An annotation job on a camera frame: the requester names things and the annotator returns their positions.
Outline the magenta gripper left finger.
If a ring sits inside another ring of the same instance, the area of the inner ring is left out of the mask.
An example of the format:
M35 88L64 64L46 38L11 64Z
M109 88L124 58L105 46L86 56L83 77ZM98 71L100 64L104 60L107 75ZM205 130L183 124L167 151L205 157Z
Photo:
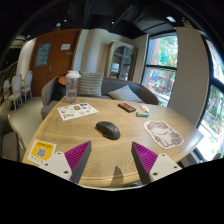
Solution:
M91 142L85 142L63 153L56 152L40 168L78 184L91 153Z

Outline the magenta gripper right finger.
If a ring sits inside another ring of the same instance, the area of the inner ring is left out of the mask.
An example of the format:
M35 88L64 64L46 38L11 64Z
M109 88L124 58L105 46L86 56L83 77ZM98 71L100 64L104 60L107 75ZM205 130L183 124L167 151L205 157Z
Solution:
M131 152L143 185L181 170L167 154L156 154L137 142L132 143Z

